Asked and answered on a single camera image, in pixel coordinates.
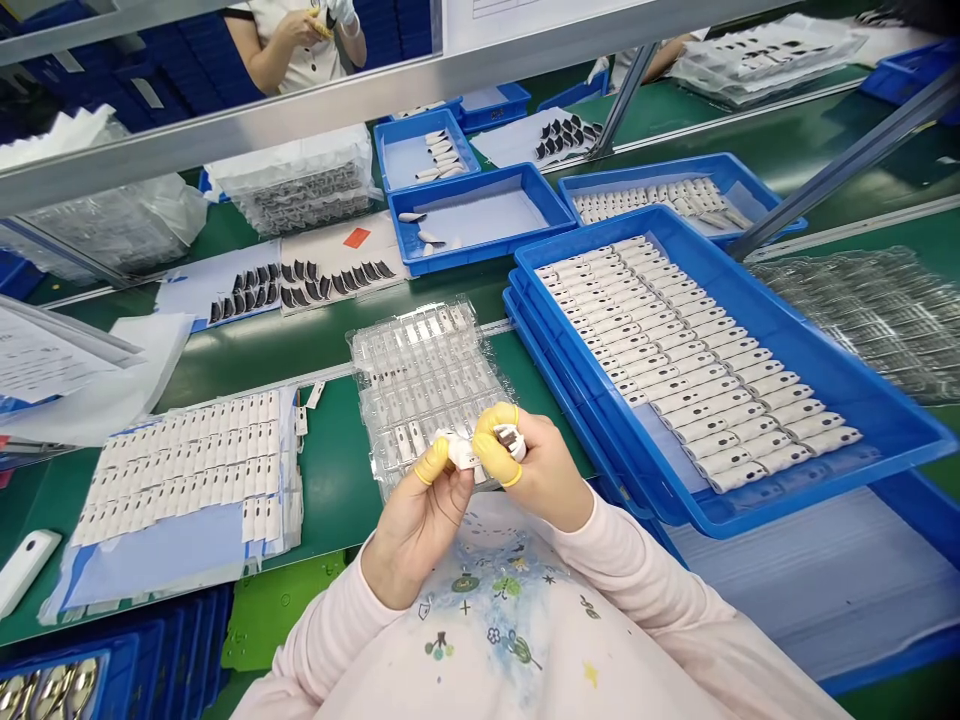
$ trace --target person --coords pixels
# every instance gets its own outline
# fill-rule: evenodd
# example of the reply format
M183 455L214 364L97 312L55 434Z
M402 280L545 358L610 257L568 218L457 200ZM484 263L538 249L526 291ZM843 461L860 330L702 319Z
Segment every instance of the person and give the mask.
M362 68L367 42L353 0L326 0L350 62ZM290 93L346 76L333 38L325 39L319 0L249 0L224 10L250 79L266 95Z
M657 51L657 54L653 56L653 60L650 61L650 67L647 68L647 74L643 76L643 83L653 82L661 75L663 75L670 67L677 61L677 58L680 57L680 53L683 52L683 44L695 40L703 40L707 37L707 33L710 32L710 28L704 28L703 30L695 30L691 33L686 33L679 37L675 37L672 40L665 40L660 44L660 49ZM629 50L624 50L619 52L614 56L613 59L613 69L610 71L610 83L608 85L609 92L620 92L620 88L623 86L623 81L627 77L627 70L630 69L630 66L633 64L634 58L637 56L637 50L639 48L631 48ZM593 67L590 69L590 74L587 75L587 85L593 82L593 79L602 73L604 70L609 69L610 67L610 58L607 56L597 58L597 61L593 64Z
M493 428L513 424L517 463ZM559 430L498 403L439 438L358 559L233 717L848 718L753 623L580 477Z

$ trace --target hand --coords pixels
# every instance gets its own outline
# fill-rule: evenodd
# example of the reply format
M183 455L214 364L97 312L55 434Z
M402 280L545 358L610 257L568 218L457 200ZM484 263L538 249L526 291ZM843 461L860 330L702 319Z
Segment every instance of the hand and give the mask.
M273 36L288 47L313 47L323 42L323 37L314 29L317 9L293 10L284 15Z
M522 463L494 435L497 425L516 425L523 435L527 456ZM550 418L497 403L480 416L473 451L518 505L561 532L576 532L593 514L593 492Z
M593 68L590 70L590 74L587 75L586 84L589 85L590 83L593 82L593 79L597 75L609 69L610 69L610 58L608 58L606 55L604 55L601 58L597 58L597 61L593 64Z
M357 21L357 11L353 9L353 0L327 0L327 12L337 19L345 28L353 30L352 25Z
M393 610L413 604L457 534L473 493L473 470L457 470L439 438L394 489L360 569L373 594Z

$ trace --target pink sleeve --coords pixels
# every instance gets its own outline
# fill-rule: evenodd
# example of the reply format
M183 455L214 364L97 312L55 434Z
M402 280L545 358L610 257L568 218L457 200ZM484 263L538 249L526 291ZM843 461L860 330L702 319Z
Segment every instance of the pink sleeve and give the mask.
M749 618L623 510L594 495L593 514L577 532L540 527L570 567L734 716L850 720Z
M401 615L377 600L357 557L303 611L273 668L250 685L232 718L313 718L360 652Z

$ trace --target white glove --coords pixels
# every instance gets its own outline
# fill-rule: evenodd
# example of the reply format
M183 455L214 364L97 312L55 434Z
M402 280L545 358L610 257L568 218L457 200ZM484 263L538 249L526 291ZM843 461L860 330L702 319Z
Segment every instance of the white glove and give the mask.
M327 10L344 27L353 25L353 22L357 19L357 11L353 9L353 0L327 0Z
M593 82L593 79L600 73L610 69L610 58L604 55L602 58L597 58L597 61L593 64L593 69L590 70L590 74L587 75L586 85L589 85Z

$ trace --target blue plastic tray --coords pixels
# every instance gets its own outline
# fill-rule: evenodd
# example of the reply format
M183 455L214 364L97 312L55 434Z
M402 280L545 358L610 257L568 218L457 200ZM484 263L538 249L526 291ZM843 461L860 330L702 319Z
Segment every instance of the blue plastic tray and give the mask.
M559 95L554 95L549 100L544 100L537 106L537 112L549 110L552 107L566 108L576 105L579 102L593 100L603 97L607 94L610 86L610 71L604 70L598 74L588 85L587 83L577 83L572 88L567 88Z
M491 197L508 196L516 198L517 204L505 202L504 207L495 209L500 213L497 222L501 227L522 227L533 224L529 204L532 203L546 221L546 227L518 232L505 237L491 239L485 242L468 245L459 250L438 252L435 255L423 256L423 243L417 237L420 226L417 223L402 223L397 217L404 212L439 211L444 208L457 207L457 214L462 214L464 221L463 241L469 242L468 232L489 230L489 215L475 217L477 208L472 201L489 199ZM387 197L390 212L393 215L393 224L397 231L397 241L400 245L400 256L404 264L410 268L413 275L446 270L459 265L468 265L481 260L510 255L517 248L537 240L552 237L558 233L576 227L576 222L567 207L550 189L550 185L532 163L512 165L500 170L479 173L464 177L458 175L448 180L418 185L407 190L391 193ZM446 238L447 242L454 237Z
M960 39L934 43L881 60L858 89L894 105L903 105L958 62ZM960 125L960 107L944 115L940 122Z
M460 130L453 113L446 109L422 113L405 120L380 123L373 129L374 144L377 146L377 157L380 159L380 170L383 173L384 190L389 193L417 184L414 176L421 170L432 167L430 153L427 152L427 144L423 136L439 130L447 131L447 137L460 154L460 162L467 169L458 177L480 172L480 163L477 162L473 148ZM396 148L391 151L391 145L404 141L408 142L400 154L397 153Z
M717 153L715 155L700 155L698 157L671 160L653 165L624 168L623 170L609 170L607 172L574 175L560 180L560 197L567 203L577 222L583 225L580 213L573 204L573 198L578 195L591 195L598 192L617 192L627 188L647 187L662 183L676 182L677 180L692 179L695 177L709 177L720 189L727 200L743 213L748 219L756 222L769 210L773 210L782 200L773 190L761 182L760 178L750 172L747 166L740 162L731 153ZM735 191L736 199L730 196L731 189L739 183ZM748 197L747 202L738 201L741 197ZM797 218L784 228L783 233L797 232L807 227L804 218ZM705 223L698 223L697 229L710 241L718 245L727 245L740 237L743 232L716 233ZM780 233L769 242L780 237Z
M453 113L453 116L454 116L454 117L459 117L459 115L460 115L460 101L461 101L461 100L463 100L463 96L462 96L462 95L458 95L457 97L453 98L452 100L447 100L443 105L438 105L437 107L432 108L432 109L430 109L430 110L425 110L425 111L422 112L422 113L417 113L417 114L414 115L413 117L420 117L421 115L427 115L427 114L429 114L429 113L437 112L437 111L439 111L439 110L449 110L450 112ZM409 119L410 119L410 118L398 118L396 115L391 115L389 118L387 118L387 120L390 121L390 122L396 122L397 120L409 120Z
M709 487L688 490L684 479L694 487L705 484L676 438L650 407L632 410L626 404L544 285L531 282L538 267L637 235L659 245L751 336L811 385L820 400L858 428L864 440L725 495ZM522 248L516 258L527 278L521 290L524 300L541 313L558 358L576 379L583 399L597 410L611 441L636 463L642 473L637 479L662 519L685 515L706 535L732 537L957 450L947 428L672 210L652 207L579 228Z
M465 133L470 134L490 130L526 116L527 103L530 102L530 93L517 83L497 85L496 89L503 95L504 100L493 105L487 105L486 107L467 110L463 107L463 100L461 98L460 127L463 128Z

